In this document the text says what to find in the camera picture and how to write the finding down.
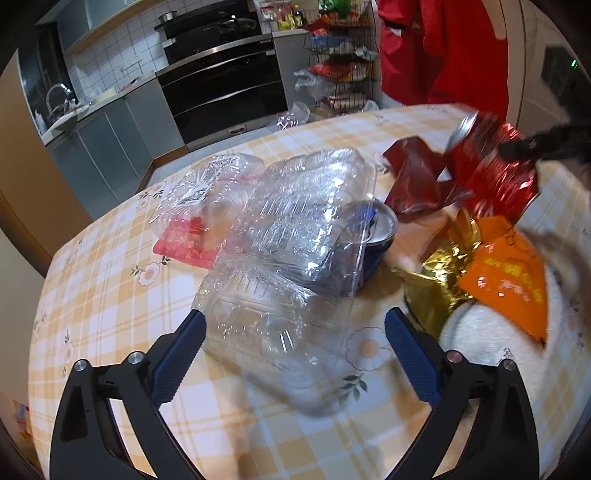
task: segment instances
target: flower pattern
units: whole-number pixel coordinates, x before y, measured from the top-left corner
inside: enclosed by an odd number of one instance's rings
[[[46,318],[47,313],[43,313],[40,317],[35,318],[35,321],[33,322],[33,332],[35,335],[38,335],[41,331],[41,327],[43,327],[43,324],[45,324]]]
[[[135,265],[131,268],[131,275],[138,277],[138,282],[143,287],[147,287],[154,283],[154,280],[160,273],[160,265],[168,265],[172,259],[170,257],[163,256],[160,262],[152,262],[146,265],[144,268],[139,268]]]
[[[351,334],[345,358],[357,370],[372,372],[392,358],[386,334],[379,327],[364,327]]]
[[[72,360],[74,360],[74,345],[72,344],[70,329],[66,329],[66,335],[64,336],[64,341],[61,344],[61,355],[63,358],[61,373],[65,377],[70,371],[70,364],[72,363]]]
[[[149,189],[144,190],[142,193],[140,193],[138,195],[138,210],[149,205],[150,201],[161,198],[166,192],[167,183],[167,180],[159,181],[158,183],[152,185]]]
[[[342,387],[339,387],[339,390],[341,390],[339,395],[339,405],[341,406],[345,404],[347,398],[349,398],[349,394],[353,393],[355,401],[359,401],[359,397],[361,396],[359,389],[364,392],[367,392],[368,390],[368,385],[361,379],[361,375],[349,375],[343,380],[345,381],[345,384]]]

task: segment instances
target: kitchen cabinet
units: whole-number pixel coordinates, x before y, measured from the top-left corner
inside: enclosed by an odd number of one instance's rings
[[[117,198],[100,174],[78,132],[57,141],[49,150],[61,175],[93,220],[119,205]]]
[[[128,103],[114,102],[106,108],[105,113],[135,172],[143,176],[152,163],[152,155],[131,115]]]
[[[273,42],[288,107],[291,108],[295,101],[314,105],[316,101],[308,94],[307,88],[296,90],[297,78],[294,75],[298,70],[307,69],[310,62],[310,52],[304,48],[306,30],[277,33],[284,33],[284,35],[274,36]]]
[[[140,177],[133,168],[107,114],[102,112],[78,129],[96,168],[119,203],[135,194]]]
[[[56,21],[61,47],[66,51],[90,31],[86,15],[86,0],[73,0],[60,12]]]
[[[98,27],[129,3],[126,0],[86,0],[90,28]]]
[[[125,99],[152,158],[184,146],[157,79],[135,89]]]
[[[156,158],[183,147],[158,80],[107,102],[47,145],[93,220],[132,197]]]

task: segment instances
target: metal screw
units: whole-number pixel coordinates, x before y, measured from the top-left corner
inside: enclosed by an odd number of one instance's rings
[[[513,370],[515,370],[517,368],[517,365],[510,358],[505,358],[503,360],[503,367],[505,367],[505,369],[508,370],[509,372],[512,372]]]
[[[140,363],[143,359],[144,354],[142,352],[133,352],[129,354],[129,357],[127,357],[127,361],[133,365]]]
[[[462,354],[460,352],[457,352],[455,350],[449,350],[447,353],[447,359],[453,364],[458,364],[462,360],[464,360],[464,357],[462,357]]]
[[[86,365],[88,365],[86,363],[86,360],[78,360],[74,364],[74,370],[76,370],[77,372],[82,372],[86,368]]]

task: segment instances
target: black oven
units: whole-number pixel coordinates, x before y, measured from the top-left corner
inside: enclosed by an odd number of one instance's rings
[[[271,35],[202,51],[158,79],[189,148],[260,128],[287,109]]]

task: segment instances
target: orange packaging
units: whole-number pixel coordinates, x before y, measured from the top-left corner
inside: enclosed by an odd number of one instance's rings
[[[544,262],[503,216],[476,220],[482,243],[459,287],[546,342],[548,301]]]

